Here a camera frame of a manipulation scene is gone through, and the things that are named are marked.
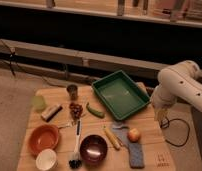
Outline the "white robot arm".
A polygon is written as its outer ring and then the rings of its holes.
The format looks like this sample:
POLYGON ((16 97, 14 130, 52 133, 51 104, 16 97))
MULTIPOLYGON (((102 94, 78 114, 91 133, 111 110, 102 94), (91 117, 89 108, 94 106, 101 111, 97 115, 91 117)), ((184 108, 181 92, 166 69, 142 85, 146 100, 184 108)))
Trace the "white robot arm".
POLYGON ((177 98, 181 98, 202 112, 202 84, 197 81, 199 65, 191 60, 163 68, 158 73, 159 85, 151 95, 155 120, 161 122, 177 98))

